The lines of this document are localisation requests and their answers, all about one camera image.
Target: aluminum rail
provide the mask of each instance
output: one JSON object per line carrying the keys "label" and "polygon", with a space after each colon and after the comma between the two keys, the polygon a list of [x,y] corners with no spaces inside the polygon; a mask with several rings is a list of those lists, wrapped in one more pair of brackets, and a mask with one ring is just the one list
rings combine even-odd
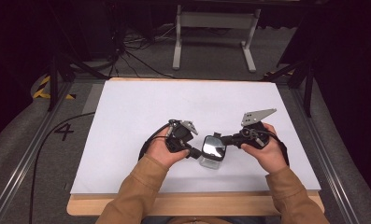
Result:
{"label": "aluminum rail", "polygon": [[349,224],[356,224],[360,223],[358,220],[353,207],[350,204],[348,195],[346,194],[342,182],[335,171],[333,164],[331,163],[330,157],[327,153],[326,147],[322,143],[321,137],[319,132],[314,125],[313,119],[307,117],[304,108],[302,107],[303,98],[302,94],[299,90],[291,89],[293,97],[295,98],[296,105],[298,109],[301,111],[302,117],[307,125],[308,130],[311,133],[312,139],[317,149],[317,157],[321,164],[322,170],[327,177],[328,183],[331,187],[331,191],[333,192],[336,202],[339,205],[340,212],[342,213],[343,218],[345,219],[346,223]]}
{"label": "aluminum rail", "polygon": [[11,178],[7,182],[7,186],[3,190],[0,196],[0,221],[7,211],[8,206],[13,200],[17,190],[19,189],[21,182],[27,175],[28,170],[30,169],[33,161],[36,158],[36,154],[40,145],[42,144],[43,139],[49,131],[49,126],[57,113],[60,104],[65,99],[65,96],[69,93],[72,83],[64,82],[59,92],[59,100],[57,105],[46,114],[43,118],[39,128],[36,131],[36,135],[32,139],[29,147],[25,151],[24,155],[21,158],[21,161],[17,165],[16,169],[13,171]]}

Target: handheld controller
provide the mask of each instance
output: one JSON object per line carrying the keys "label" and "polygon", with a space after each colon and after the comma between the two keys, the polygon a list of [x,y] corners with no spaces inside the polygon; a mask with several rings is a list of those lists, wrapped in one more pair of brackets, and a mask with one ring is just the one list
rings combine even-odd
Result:
{"label": "handheld controller", "polygon": [[[166,127],[169,127],[166,136],[155,136]],[[192,133],[198,135],[198,132],[191,121],[171,119],[144,143],[144,146],[139,152],[138,160],[140,160],[144,156],[144,153],[147,152],[150,142],[154,137],[165,137],[165,144],[170,152],[174,153],[189,149],[190,153],[186,158],[188,159],[192,157],[198,159],[202,155],[202,152],[188,144],[188,142],[193,139]]]}
{"label": "handheld controller", "polygon": [[261,120],[275,113],[276,109],[260,110],[244,114],[239,133],[222,136],[220,139],[225,146],[234,145],[241,148],[245,143],[258,149],[264,148],[269,143],[269,132]]}

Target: brown jacket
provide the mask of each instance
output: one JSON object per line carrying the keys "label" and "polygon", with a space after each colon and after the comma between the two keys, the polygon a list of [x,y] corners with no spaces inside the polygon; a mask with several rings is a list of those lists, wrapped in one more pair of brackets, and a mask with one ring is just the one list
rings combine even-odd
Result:
{"label": "brown jacket", "polygon": [[[145,155],[121,184],[116,198],[107,204],[97,223],[139,224],[153,207],[168,169]],[[307,197],[307,191],[293,171],[286,167],[266,176],[281,223],[328,223],[321,209]],[[228,223],[216,217],[199,217],[196,223]],[[176,217],[169,223],[194,223]]]}

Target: black device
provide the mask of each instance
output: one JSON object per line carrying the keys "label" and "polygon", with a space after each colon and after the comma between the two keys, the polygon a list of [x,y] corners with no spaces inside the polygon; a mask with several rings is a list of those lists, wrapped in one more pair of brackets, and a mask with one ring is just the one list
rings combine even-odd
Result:
{"label": "black device", "polygon": [[244,143],[258,149],[263,149],[269,144],[269,138],[273,137],[278,141],[278,145],[287,165],[290,165],[287,148],[284,143],[282,143],[274,133],[269,132],[261,122],[262,119],[276,111],[275,108],[272,108],[246,113],[241,122],[243,128],[238,133],[227,136],[214,133],[213,136],[207,136],[203,144],[203,159],[200,161],[200,164],[208,168],[218,169],[225,156],[224,152],[226,152],[227,146],[237,146],[241,148],[241,145]]}
{"label": "black device", "polygon": [[[169,127],[166,136],[156,136],[157,133],[159,133],[166,127]],[[202,155],[202,152],[199,149],[192,147],[190,144],[188,144],[188,142],[193,139],[192,133],[198,134],[191,121],[170,119],[167,124],[165,124],[162,128],[156,131],[144,143],[139,152],[138,160],[140,160],[144,156],[144,153],[147,152],[148,147],[150,146],[150,142],[156,137],[165,138],[165,144],[167,145],[167,148],[170,152],[174,153],[179,152],[181,150],[189,149],[190,153],[186,158],[188,159],[192,157],[194,159],[198,159]]]}

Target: cable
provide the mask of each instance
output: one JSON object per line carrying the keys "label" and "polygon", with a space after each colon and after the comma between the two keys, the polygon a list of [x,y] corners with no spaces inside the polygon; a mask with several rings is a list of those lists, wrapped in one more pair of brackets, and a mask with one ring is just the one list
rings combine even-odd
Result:
{"label": "cable", "polygon": [[[100,70],[103,70],[105,68],[110,67],[114,63],[115,63],[115,61],[112,60],[112,61],[108,61],[107,63],[97,65],[97,66],[94,66],[94,67],[91,67],[91,68],[96,70],[96,71],[100,71]],[[76,73],[84,73],[85,72],[83,69],[80,69],[80,68],[77,68],[77,67],[71,67],[70,66],[70,68]]]}
{"label": "cable", "polygon": [[110,77],[110,75],[112,74],[112,70],[113,70],[113,66],[114,66],[114,64],[115,64],[115,63],[113,63],[113,64],[111,65],[111,68],[110,68],[110,70],[109,70],[108,77]]}
{"label": "cable", "polygon": [[212,33],[214,35],[226,35],[231,31],[231,29],[223,29],[224,31],[222,33],[219,32],[220,29],[217,28],[206,28],[205,31]]}
{"label": "cable", "polygon": [[123,58],[123,56],[121,56],[121,58],[127,63],[127,65],[131,68],[131,69],[133,69],[133,71],[136,73],[136,76],[137,77],[140,77],[139,75],[138,75],[138,73],[136,72],[136,70],[134,69],[134,67],[132,67],[132,66],[130,66],[130,64]]}
{"label": "cable", "polygon": [[114,66],[115,66],[116,76],[119,77],[119,71],[118,71],[118,68],[116,67],[116,64]]}
{"label": "cable", "polygon": [[[176,26],[173,26],[173,27],[169,28],[168,30],[164,31],[164,33],[162,35],[155,36],[153,38],[152,42],[148,41],[146,38],[142,37],[141,35],[137,35],[136,37],[132,37],[131,39],[129,39],[127,41],[124,41],[123,44],[125,45],[126,49],[131,50],[131,51],[139,50],[139,49],[147,49],[152,44],[164,42],[167,39],[175,40],[174,38],[165,37],[166,35],[169,35],[171,32],[173,32],[175,28],[176,28]],[[133,44],[135,42],[140,42],[139,46],[133,47],[133,46],[126,45],[126,44]]]}
{"label": "cable", "polygon": [[149,66],[148,64],[144,63],[141,59],[137,58],[134,54],[130,53],[129,51],[125,51],[127,54],[133,56],[135,59],[137,59],[139,62],[143,63],[145,66],[147,66],[148,68],[150,68],[150,70],[152,70],[153,72],[159,74],[159,75],[162,75],[162,76],[165,76],[165,77],[171,77],[171,78],[175,78],[173,76],[170,76],[170,75],[166,75],[166,74],[163,74],[157,70],[155,70],[154,68],[152,68],[151,66]]}
{"label": "cable", "polygon": [[161,132],[163,129],[167,128],[168,126],[170,126],[170,123],[166,123],[164,126],[162,126],[162,128],[158,129],[158,131],[153,133],[150,136],[150,138],[148,138],[147,141],[145,141],[144,145],[142,146],[141,150],[139,151],[138,160],[141,160],[141,158],[147,152],[148,147],[150,146],[150,141],[152,141],[156,137],[155,135],[158,134],[159,132]]}
{"label": "cable", "polygon": [[56,126],[54,126],[48,132],[48,134],[46,134],[45,138],[43,139],[39,149],[37,150],[36,160],[35,160],[35,163],[34,163],[33,182],[32,182],[32,185],[31,185],[31,196],[30,196],[30,211],[29,211],[29,220],[28,220],[29,224],[33,223],[34,192],[35,192],[35,184],[36,184],[36,168],[37,168],[37,162],[39,160],[39,155],[40,155],[40,152],[41,152],[41,149],[42,149],[43,145],[45,145],[45,142],[48,139],[48,137],[50,136],[50,134],[53,131],[55,131],[58,127],[60,127],[62,124],[66,123],[66,122],[68,122],[69,120],[72,120],[72,119],[77,119],[77,118],[80,118],[80,117],[86,117],[86,116],[94,115],[94,114],[95,114],[95,112],[91,112],[91,113],[87,113],[87,114],[77,115],[77,116],[74,116],[74,117],[69,118],[69,119],[65,119],[62,122],[60,122],[59,124],[57,124]]}

